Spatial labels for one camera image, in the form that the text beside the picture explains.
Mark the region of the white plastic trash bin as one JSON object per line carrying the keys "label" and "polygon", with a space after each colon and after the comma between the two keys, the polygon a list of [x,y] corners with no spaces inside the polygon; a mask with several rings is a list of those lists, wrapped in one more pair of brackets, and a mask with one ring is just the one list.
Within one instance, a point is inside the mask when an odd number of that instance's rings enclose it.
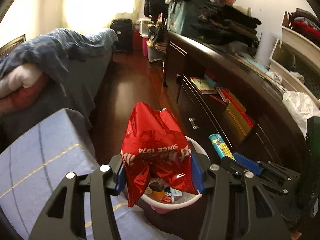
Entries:
{"label": "white plastic trash bin", "polygon": [[[206,156],[202,159],[204,159],[205,161],[210,161],[208,154],[198,142],[196,142],[194,139],[188,136],[185,137],[188,140],[189,144],[194,147],[195,153],[198,153],[202,156]],[[163,192],[170,193],[170,196],[167,196],[167,194],[166,196],[164,196],[164,200],[170,199],[171,202],[162,202],[161,200],[163,200],[163,198],[156,199],[155,191],[153,191],[150,194],[143,194],[140,199],[145,203],[149,204],[151,208],[155,210],[157,213],[165,214],[172,210],[178,210],[184,207],[191,206],[203,196],[202,194],[200,194],[199,191],[198,194],[189,194],[187,192],[181,192],[180,196],[174,195],[174,190],[169,190],[169,192],[164,190]]]}

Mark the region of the dark blue duvet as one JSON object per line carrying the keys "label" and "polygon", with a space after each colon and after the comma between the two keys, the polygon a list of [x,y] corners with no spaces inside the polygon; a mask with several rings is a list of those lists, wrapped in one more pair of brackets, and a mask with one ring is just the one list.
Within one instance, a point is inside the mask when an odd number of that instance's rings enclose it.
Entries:
{"label": "dark blue duvet", "polygon": [[18,136],[58,110],[68,108],[80,112],[90,129],[89,116],[117,41],[112,29],[83,35],[58,28],[14,48],[1,59],[1,78],[22,64],[32,63],[50,79],[32,105],[1,116],[1,128]]}

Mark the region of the white storage shelf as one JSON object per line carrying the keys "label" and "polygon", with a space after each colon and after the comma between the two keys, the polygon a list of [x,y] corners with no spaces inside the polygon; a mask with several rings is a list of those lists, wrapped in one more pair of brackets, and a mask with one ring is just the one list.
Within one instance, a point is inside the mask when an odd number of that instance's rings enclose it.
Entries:
{"label": "white storage shelf", "polygon": [[319,19],[297,8],[284,12],[282,36],[270,55],[270,71],[289,91],[303,92],[319,105]]}

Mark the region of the teal colourful tube wrapper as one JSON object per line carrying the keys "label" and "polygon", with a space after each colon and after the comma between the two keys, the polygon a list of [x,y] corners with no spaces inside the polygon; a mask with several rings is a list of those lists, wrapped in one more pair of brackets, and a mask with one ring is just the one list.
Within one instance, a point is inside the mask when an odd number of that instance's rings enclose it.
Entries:
{"label": "teal colourful tube wrapper", "polygon": [[229,157],[235,160],[234,156],[232,155],[231,151],[227,147],[226,143],[222,139],[219,133],[211,134],[208,139],[212,143],[214,149],[216,150],[218,156],[222,159],[224,157]]}

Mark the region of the black suitcase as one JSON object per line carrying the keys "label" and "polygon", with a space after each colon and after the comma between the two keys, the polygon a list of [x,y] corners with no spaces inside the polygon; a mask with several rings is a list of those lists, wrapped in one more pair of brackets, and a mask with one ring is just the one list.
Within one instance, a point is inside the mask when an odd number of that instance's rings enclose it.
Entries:
{"label": "black suitcase", "polygon": [[133,32],[132,20],[128,18],[114,19],[111,22],[110,28],[116,32],[118,37],[118,41],[115,42],[116,50],[131,51]]}

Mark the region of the red plastic snack bag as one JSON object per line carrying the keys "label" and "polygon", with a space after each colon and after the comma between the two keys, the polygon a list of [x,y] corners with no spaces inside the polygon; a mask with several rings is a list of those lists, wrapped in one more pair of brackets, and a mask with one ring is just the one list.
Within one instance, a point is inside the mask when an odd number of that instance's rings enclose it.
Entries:
{"label": "red plastic snack bag", "polygon": [[163,179],[173,189],[197,194],[191,176],[191,146],[169,110],[157,111],[147,103],[136,103],[120,155],[129,207],[144,194],[151,177]]}

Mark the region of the pile of dark clothes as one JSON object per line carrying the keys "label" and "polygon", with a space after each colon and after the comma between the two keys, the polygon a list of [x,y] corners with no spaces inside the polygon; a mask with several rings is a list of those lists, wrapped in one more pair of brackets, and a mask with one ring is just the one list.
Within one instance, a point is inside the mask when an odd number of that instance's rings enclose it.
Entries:
{"label": "pile of dark clothes", "polygon": [[214,46],[240,42],[256,47],[261,21],[236,9],[235,1],[166,0],[168,30]]}

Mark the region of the blue checked table cloth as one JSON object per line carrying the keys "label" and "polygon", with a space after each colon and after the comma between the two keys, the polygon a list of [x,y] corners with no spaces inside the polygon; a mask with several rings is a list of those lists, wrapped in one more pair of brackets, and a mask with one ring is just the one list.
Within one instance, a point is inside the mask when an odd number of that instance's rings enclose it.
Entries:
{"label": "blue checked table cloth", "polygon": [[45,203],[68,172],[93,172],[98,163],[82,114],[61,109],[16,139],[1,154],[1,210],[28,239]]}

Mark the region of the dark wooden headboard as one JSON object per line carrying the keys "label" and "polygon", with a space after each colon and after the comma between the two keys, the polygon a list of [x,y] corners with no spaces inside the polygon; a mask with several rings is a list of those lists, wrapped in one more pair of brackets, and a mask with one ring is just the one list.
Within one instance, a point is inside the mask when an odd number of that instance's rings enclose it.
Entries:
{"label": "dark wooden headboard", "polygon": [[6,55],[8,55],[15,47],[19,46],[23,42],[26,41],[25,34],[13,39],[12,41],[5,44],[0,48],[0,58],[2,59]]}

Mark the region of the dark wooden dresser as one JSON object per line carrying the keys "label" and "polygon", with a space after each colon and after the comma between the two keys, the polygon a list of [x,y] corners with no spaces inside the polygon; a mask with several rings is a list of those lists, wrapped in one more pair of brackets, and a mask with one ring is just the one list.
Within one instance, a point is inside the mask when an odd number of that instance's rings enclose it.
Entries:
{"label": "dark wooden dresser", "polygon": [[163,85],[188,135],[212,159],[209,135],[233,153],[296,172],[308,157],[298,125],[281,93],[256,71],[218,50],[169,32]]}

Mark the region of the white plastic bag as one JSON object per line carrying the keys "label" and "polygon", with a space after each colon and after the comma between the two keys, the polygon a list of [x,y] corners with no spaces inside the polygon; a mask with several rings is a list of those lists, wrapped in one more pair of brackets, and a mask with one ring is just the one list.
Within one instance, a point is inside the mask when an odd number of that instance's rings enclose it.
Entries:
{"label": "white plastic bag", "polygon": [[283,104],[295,120],[304,137],[307,132],[307,120],[313,116],[319,117],[320,111],[308,94],[286,91],[283,94]]}

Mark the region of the folded pink red quilt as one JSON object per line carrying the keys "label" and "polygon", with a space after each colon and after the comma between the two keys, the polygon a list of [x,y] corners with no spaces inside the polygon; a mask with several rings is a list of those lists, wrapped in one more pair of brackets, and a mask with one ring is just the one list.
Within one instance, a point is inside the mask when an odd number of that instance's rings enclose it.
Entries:
{"label": "folded pink red quilt", "polygon": [[1,78],[1,116],[32,105],[50,77],[32,63],[22,64]]}

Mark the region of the books in dresser shelf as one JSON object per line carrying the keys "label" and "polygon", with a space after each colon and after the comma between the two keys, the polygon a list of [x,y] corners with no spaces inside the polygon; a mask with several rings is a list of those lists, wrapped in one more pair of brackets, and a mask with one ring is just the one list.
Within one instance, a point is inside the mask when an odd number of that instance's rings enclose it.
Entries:
{"label": "books in dresser shelf", "polygon": [[255,121],[231,91],[217,86],[208,76],[191,77],[189,80],[201,94],[224,133],[234,140],[244,139],[254,127]]}

